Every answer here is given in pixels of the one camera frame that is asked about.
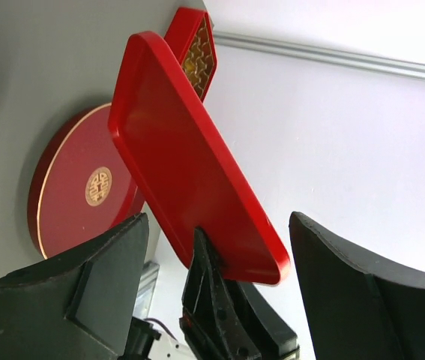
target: white wall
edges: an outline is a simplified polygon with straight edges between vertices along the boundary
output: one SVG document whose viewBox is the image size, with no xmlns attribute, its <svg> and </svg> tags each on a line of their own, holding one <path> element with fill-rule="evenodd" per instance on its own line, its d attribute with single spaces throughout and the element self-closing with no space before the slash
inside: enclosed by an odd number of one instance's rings
<svg viewBox="0 0 425 360">
<path fill-rule="evenodd" d="M 425 271 L 425 82 L 222 46 L 217 55 L 206 107 L 288 250 L 289 215 L 301 211 Z M 151 314 L 180 333 L 186 271 L 164 237 L 157 259 Z M 313 359 L 296 274 L 261 291 Z"/>
<path fill-rule="evenodd" d="M 425 63 L 425 0 L 206 0 L 216 30 Z"/>
</svg>

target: gold pattern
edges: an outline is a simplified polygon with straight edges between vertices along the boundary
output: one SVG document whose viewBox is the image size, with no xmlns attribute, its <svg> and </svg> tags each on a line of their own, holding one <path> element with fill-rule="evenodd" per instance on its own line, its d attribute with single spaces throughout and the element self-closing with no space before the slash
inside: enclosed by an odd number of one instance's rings
<svg viewBox="0 0 425 360">
<path fill-rule="evenodd" d="M 99 206 L 109 195 L 112 187 L 112 173 L 102 166 L 96 169 L 87 181 L 85 199 L 90 206 Z"/>
<path fill-rule="evenodd" d="M 204 96 L 213 69 L 212 43 L 207 23 L 203 19 L 182 63 L 182 70 L 201 99 Z"/>
</svg>

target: red plastic tray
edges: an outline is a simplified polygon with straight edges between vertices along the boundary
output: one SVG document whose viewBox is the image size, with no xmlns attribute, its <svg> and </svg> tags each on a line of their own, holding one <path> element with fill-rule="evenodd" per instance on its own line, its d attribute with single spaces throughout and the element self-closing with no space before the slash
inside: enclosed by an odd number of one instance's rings
<svg viewBox="0 0 425 360">
<path fill-rule="evenodd" d="M 109 130 L 185 266 L 201 227 L 225 278 L 264 284 L 284 278 L 286 249 L 176 57 L 153 32 L 127 43 Z"/>
</svg>

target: metal frame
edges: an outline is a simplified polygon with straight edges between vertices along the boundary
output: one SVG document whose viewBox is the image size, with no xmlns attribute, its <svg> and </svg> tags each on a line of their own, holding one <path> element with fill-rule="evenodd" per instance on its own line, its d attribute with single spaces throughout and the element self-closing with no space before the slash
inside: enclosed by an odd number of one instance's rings
<svg viewBox="0 0 425 360">
<path fill-rule="evenodd" d="M 217 45 L 425 80 L 425 64 L 215 31 Z"/>
</svg>

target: gold rim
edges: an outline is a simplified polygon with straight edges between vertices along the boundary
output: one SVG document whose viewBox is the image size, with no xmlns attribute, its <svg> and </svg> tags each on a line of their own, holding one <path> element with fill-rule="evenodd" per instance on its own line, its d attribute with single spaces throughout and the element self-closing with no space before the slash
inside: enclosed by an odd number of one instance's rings
<svg viewBox="0 0 425 360">
<path fill-rule="evenodd" d="M 47 259 L 46 251 L 44 250 L 44 247 L 42 245 L 42 238 L 40 237 L 40 207 L 42 205 L 42 197 L 44 194 L 44 188 L 46 187 L 47 179 L 49 178 L 50 171 L 52 169 L 52 166 L 55 163 L 55 159 L 57 158 L 58 153 L 61 151 L 62 146 L 64 146 L 67 139 L 69 139 L 69 136 L 89 117 L 94 115 L 97 111 L 104 109 L 105 107 L 110 107 L 112 103 L 105 103 L 104 105 L 101 105 L 99 107 L 94 108 L 87 114 L 85 114 L 73 127 L 70 129 L 70 131 L 67 133 L 65 138 L 61 141 L 61 145 L 57 148 L 54 156 L 52 157 L 52 160 L 49 164 L 49 167 L 47 167 L 46 175 L 44 176 L 44 180 L 42 182 L 42 187 L 40 188 L 40 194 L 39 194 L 39 203 L 37 206 L 37 216 L 36 216 L 36 225 L 37 225 L 37 240 L 39 242 L 39 248 L 40 252 L 42 253 L 42 256 L 44 259 Z"/>
</svg>

